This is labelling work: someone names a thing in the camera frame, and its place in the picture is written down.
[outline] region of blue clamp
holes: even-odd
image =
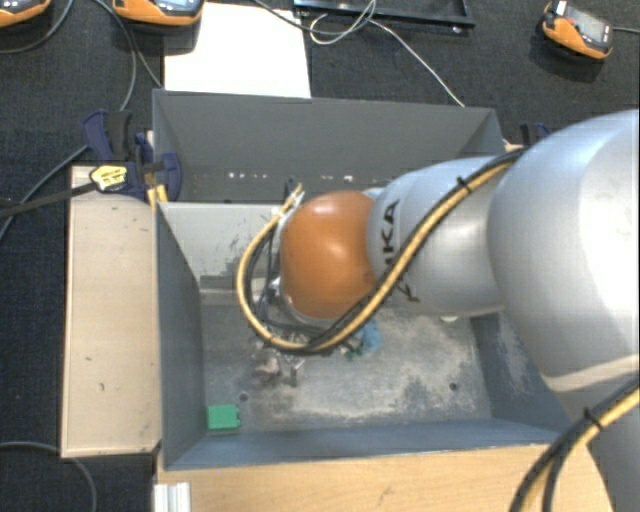
[[[168,199],[176,201],[182,186],[182,168],[177,153],[164,153],[159,162],[153,163],[153,148],[144,134],[136,135],[135,150],[131,151],[127,133],[130,121],[130,112],[97,110],[82,122],[85,142],[100,163],[116,165],[119,170],[117,185],[99,186],[98,190],[145,201],[147,190],[162,184],[167,189]],[[102,178],[105,175],[104,172],[99,174]]]

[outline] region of small object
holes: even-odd
[[[89,178],[99,192],[120,192],[127,186],[127,168],[124,165],[101,165],[91,171]]]
[[[112,0],[121,18],[175,30],[195,24],[202,16],[205,0]]]
[[[378,350],[382,345],[382,336],[378,330],[378,322],[376,319],[369,320],[359,333],[362,339],[362,348],[365,352],[373,352]]]
[[[209,430],[230,430],[240,426],[238,406],[233,404],[210,405],[207,407]]]
[[[547,4],[542,20],[544,35],[565,53],[602,61],[613,50],[613,28],[595,16],[575,8],[568,0]]]
[[[0,28],[30,20],[47,10],[51,0],[0,0]]]

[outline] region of gray box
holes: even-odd
[[[493,111],[156,91],[154,134],[185,173],[181,202],[156,217],[168,470],[545,443],[566,425],[503,315],[446,323],[385,306],[378,350],[309,358],[297,387],[273,386],[253,376],[233,290],[288,176],[313,195],[496,154]],[[229,403],[240,428],[208,432],[207,406]]]

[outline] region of green block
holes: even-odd
[[[240,426],[238,407],[233,404],[210,405],[207,407],[209,430],[228,430]]]

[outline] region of wooden board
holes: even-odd
[[[91,168],[73,168],[73,186]],[[71,201],[60,449],[151,452],[160,378],[151,208],[98,192]]]
[[[193,512],[507,511],[546,446],[518,446],[275,466],[165,472],[158,483],[191,483]],[[610,512],[588,451],[567,462],[555,512]],[[530,510],[540,510],[540,499]]]

